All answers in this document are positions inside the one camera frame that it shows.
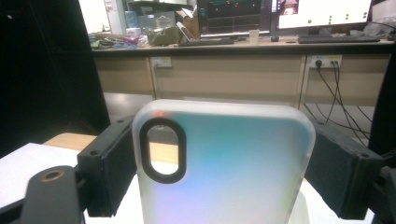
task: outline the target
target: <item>wall socket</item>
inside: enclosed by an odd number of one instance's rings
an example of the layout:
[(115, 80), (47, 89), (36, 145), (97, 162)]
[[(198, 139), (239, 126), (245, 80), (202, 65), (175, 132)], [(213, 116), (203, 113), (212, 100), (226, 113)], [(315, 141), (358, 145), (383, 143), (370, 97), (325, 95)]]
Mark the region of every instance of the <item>wall socket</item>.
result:
[(171, 57), (152, 57), (151, 64), (156, 67), (172, 67)]
[(338, 62), (338, 66), (341, 66), (343, 55), (312, 55), (311, 56), (311, 67), (316, 68), (317, 60), (321, 60), (322, 64), (320, 68), (333, 68), (332, 62)]

